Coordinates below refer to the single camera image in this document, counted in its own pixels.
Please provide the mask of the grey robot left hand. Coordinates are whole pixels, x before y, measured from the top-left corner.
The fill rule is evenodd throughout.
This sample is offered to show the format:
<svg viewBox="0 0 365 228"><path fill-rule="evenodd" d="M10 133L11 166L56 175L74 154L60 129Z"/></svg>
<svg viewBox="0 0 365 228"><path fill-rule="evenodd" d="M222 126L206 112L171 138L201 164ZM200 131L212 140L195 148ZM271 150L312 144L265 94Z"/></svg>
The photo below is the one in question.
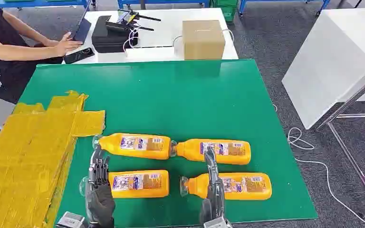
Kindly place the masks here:
<svg viewBox="0 0 365 228"><path fill-rule="evenodd" d="M85 188L86 213L89 228L113 228L115 201L112 196L108 172L109 157L96 145L90 158Z"/></svg>

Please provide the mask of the person's right hand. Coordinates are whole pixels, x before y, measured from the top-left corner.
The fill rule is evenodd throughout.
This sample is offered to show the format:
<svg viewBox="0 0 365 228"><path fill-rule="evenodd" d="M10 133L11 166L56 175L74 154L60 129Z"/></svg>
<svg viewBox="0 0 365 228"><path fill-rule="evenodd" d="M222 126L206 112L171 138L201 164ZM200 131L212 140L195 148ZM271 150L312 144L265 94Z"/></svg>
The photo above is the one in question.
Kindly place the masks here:
<svg viewBox="0 0 365 228"><path fill-rule="evenodd" d="M71 32L66 33L60 41L53 47L54 57L62 57L67 52L75 50L82 46L82 41L75 41L71 37Z"/></svg>

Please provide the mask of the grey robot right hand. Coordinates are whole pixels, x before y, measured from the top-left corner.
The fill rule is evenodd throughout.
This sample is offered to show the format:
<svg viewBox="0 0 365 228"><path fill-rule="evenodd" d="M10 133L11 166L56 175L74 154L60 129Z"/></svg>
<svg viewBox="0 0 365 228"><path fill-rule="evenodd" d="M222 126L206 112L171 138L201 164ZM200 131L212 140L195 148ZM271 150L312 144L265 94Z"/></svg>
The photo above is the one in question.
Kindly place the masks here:
<svg viewBox="0 0 365 228"><path fill-rule="evenodd" d="M208 146L204 153L204 159L208 167L209 184L207 188L207 196L202 201L200 212L200 222L205 226L206 222L223 218L224 213L224 185L219 177L218 165L216 162L215 151L211 146Z"/></svg>

